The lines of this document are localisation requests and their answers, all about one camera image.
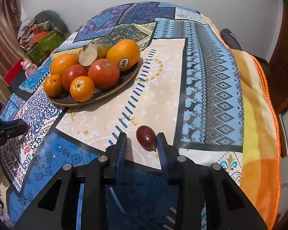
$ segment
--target plate of fruit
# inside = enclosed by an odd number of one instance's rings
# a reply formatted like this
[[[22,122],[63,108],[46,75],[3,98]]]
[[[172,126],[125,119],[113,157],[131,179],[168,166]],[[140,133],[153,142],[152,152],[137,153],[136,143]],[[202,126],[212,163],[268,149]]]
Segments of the plate of fruit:
[[[140,49],[133,40],[116,45],[89,44],[54,58],[44,90],[60,106],[101,100],[123,88],[137,74]]]

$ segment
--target table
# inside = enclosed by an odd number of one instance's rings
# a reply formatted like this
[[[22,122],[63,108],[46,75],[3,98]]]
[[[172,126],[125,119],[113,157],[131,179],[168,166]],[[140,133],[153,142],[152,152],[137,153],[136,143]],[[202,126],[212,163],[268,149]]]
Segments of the table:
[[[90,42],[114,45],[126,38],[139,45],[141,67],[124,89],[81,107],[60,108],[47,99],[42,83],[52,58],[79,52]],[[222,165],[272,228],[279,199],[279,139],[265,82],[260,65],[249,54],[230,50],[196,10],[162,2],[104,10],[19,86],[31,97],[24,101],[12,94],[0,114],[30,126],[27,135],[11,139],[0,153],[10,183],[2,200],[11,221],[19,219],[62,165],[87,164],[124,131],[127,161],[115,193],[127,214],[108,200],[109,229],[173,227],[166,216],[174,217],[170,208],[176,208],[177,187],[161,178],[158,154],[142,149],[135,138],[138,126],[149,125],[194,162]]]

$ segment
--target white wall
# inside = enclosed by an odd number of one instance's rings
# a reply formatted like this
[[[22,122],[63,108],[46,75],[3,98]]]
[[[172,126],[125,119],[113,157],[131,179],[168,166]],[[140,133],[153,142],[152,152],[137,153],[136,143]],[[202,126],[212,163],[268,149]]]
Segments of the white wall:
[[[229,28],[243,50],[264,59],[273,52],[282,17],[280,0],[21,0],[21,3],[30,17],[46,9],[56,11],[73,32],[108,7],[137,1],[162,1],[196,9],[219,30]]]

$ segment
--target cut root vegetable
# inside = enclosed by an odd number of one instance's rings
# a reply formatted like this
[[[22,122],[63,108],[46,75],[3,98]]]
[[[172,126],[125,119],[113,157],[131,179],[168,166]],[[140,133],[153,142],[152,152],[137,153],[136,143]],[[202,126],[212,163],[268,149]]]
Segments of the cut root vegetable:
[[[79,63],[84,67],[92,65],[98,59],[104,59],[112,46],[107,44],[84,45],[79,52]]]

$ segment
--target green storage bin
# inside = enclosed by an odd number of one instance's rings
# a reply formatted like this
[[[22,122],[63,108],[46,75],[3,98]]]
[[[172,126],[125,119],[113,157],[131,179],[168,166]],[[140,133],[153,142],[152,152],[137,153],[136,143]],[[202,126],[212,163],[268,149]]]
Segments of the green storage bin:
[[[63,34],[53,30],[39,42],[36,42],[27,52],[27,55],[34,64],[40,66],[52,51],[64,41],[65,39]]]

